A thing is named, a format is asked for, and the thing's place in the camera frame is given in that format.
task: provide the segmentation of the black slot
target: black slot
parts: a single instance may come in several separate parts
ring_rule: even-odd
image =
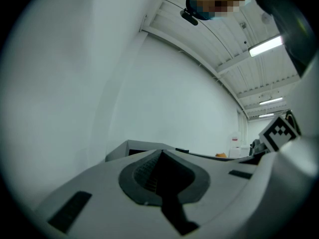
[[[49,221],[48,223],[66,233],[78,217],[84,206],[87,204],[92,194],[77,192]]]
[[[248,180],[253,176],[253,174],[251,174],[251,173],[245,173],[245,172],[241,172],[241,171],[237,171],[237,170],[232,170],[229,172],[229,174],[235,175],[235,176],[238,176],[241,178],[245,178]]]
[[[179,151],[179,152],[183,152],[183,153],[187,153],[189,154],[189,149],[180,149],[180,148],[175,148],[175,150]]]
[[[147,151],[147,150],[130,149],[129,156],[132,156],[134,154],[138,154],[138,153],[141,153],[141,152],[145,152],[145,151]]]
[[[169,151],[157,150],[125,167],[119,183],[137,204],[160,206],[182,236],[199,227],[187,219],[183,204],[199,201],[208,189],[209,175],[202,168]]]

